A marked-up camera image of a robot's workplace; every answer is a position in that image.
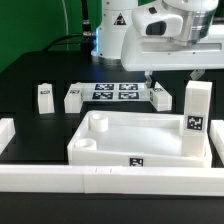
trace white plastic piece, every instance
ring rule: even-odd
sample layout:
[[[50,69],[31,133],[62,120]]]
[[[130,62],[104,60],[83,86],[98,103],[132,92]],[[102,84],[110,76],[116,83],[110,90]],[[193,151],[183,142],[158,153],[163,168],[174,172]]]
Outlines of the white plastic piece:
[[[224,169],[0,165],[0,192],[224,196]]]
[[[122,65],[127,71],[224,68],[224,26],[212,25],[210,30],[197,44],[183,48],[170,38],[143,37],[131,26],[124,37]]]
[[[204,156],[212,83],[189,81],[184,106],[183,156]]]
[[[122,167],[92,167],[85,169],[85,193],[122,194]]]
[[[172,96],[158,82],[150,89],[150,102],[157,111],[172,109]]]
[[[83,84],[72,84],[64,99],[65,113],[80,113],[83,104]]]
[[[106,132],[93,131],[89,127],[89,119],[96,113],[108,116],[109,125]],[[212,155],[207,137],[205,155],[181,156],[181,127],[182,115],[90,111],[67,147],[69,164],[211,167]],[[75,143],[83,138],[94,139],[97,150],[77,150]]]
[[[89,121],[92,131],[105,132],[108,130],[108,116],[102,112],[91,114]]]
[[[12,118],[0,120],[0,154],[15,135],[14,121]]]
[[[0,165],[0,191],[84,193],[84,167]]]
[[[218,6],[218,0],[164,0],[168,5],[185,10],[185,11],[193,11],[193,12],[209,12],[215,10]]]
[[[38,107],[40,114],[54,113],[52,84],[38,85]]]
[[[224,121],[212,120],[210,127],[210,137],[224,164]]]
[[[90,138],[81,138],[75,142],[75,149],[79,150],[96,150],[96,141]]]
[[[102,22],[96,30],[96,48],[91,52],[98,58],[94,60],[113,65],[114,59],[121,59],[124,35],[132,25],[132,9],[137,6],[137,0],[102,0]]]
[[[150,8],[155,10],[154,13],[150,13]],[[162,37],[174,37],[180,34],[183,18],[180,15],[169,13],[168,10],[161,6],[161,1],[142,5],[132,12],[133,25],[141,36],[148,36],[146,33],[148,25],[161,21],[166,24],[166,29],[161,35]]]

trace white plastic tray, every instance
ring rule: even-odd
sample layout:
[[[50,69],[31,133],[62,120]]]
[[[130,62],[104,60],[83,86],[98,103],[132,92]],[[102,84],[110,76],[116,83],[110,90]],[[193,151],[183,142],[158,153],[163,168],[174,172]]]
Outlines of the white plastic tray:
[[[69,164],[211,167],[207,136],[203,157],[181,156],[182,122],[182,115],[90,111],[68,145]]]

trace white block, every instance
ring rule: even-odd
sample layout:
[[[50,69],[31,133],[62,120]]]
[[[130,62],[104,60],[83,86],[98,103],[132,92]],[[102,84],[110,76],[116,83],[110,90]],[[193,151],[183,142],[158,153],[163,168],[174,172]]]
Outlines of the white block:
[[[96,114],[108,118],[106,131],[91,127]],[[180,126],[182,115],[89,111],[67,147],[69,165],[211,167],[207,136],[203,156],[181,156]]]
[[[84,193],[84,167],[1,165],[0,191]]]
[[[15,135],[14,121],[12,118],[0,120],[0,154]]]
[[[54,113],[52,84],[38,85],[38,107],[40,114]]]
[[[80,113],[83,104],[82,92],[82,83],[76,83],[70,86],[64,99],[65,113]]]
[[[85,193],[122,193],[122,167],[90,167],[84,174]]]
[[[172,96],[158,82],[150,89],[150,102],[157,111],[172,109]]]
[[[0,192],[224,196],[224,169],[0,165]]]
[[[204,156],[211,99],[211,82],[189,81],[184,106],[183,156]]]
[[[210,128],[210,137],[224,164],[224,121],[212,120]]]

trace black cable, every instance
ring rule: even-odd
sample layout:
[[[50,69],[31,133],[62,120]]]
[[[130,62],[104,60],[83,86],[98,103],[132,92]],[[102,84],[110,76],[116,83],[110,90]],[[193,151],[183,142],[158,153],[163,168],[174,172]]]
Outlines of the black cable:
[[[51,48],[54,44],[60,42],[60,41],[63,41],[63,40],[68,40],[68,39],[71,39],[71,38],[74,38],[74,37],[83,37],[83,34],[82,33],[76,33],[76,34],[70,34],[70,35],[66,35],[66,36],[63,36],[63,37],[60,37],[54,41],[52,41],[50,44],[48,44],[45,48],[43,48],[42,51],[46,52],[48,51],[49,48]]]

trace black tabletop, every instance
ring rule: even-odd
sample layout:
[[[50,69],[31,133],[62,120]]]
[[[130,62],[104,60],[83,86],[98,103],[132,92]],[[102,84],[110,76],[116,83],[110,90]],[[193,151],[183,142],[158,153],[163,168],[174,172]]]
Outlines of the black tabletop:
[[[183,114],[191,71],[154,72],[173,96],[172,111]],[[224,70],[207,70],[213,82],[209,121],[224,120]],[[85,102],[80,114],[64,111],[64,97],[76,82],[145,82],[143,72],[94,64],[80,52],[30,52],[0,75],[0,118],[14,118],[16,135],[0,164],[68,164],[67,145],[90,110],[157,113],[149,102]],[[53,85],[55,114],[40,115],[37,86]],[[213,167],[223,167],[211,142]],[[0,223],[222,223],[223,197],[0,193]]]

